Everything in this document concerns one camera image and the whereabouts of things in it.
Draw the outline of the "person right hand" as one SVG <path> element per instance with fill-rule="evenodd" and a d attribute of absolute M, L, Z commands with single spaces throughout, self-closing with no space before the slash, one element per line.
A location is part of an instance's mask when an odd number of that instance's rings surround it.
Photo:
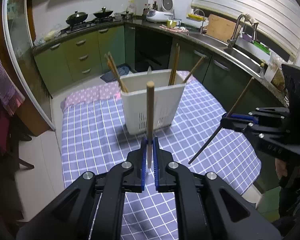
<path fill-rule="evenodd" d="M 279 180 L 281 180 L 282 177 L 286 177 L 288 172 L 286 168 L 286 163 L 280 159 L 275 159 L 275 171 L 277 174 L 277 177 Z"/>

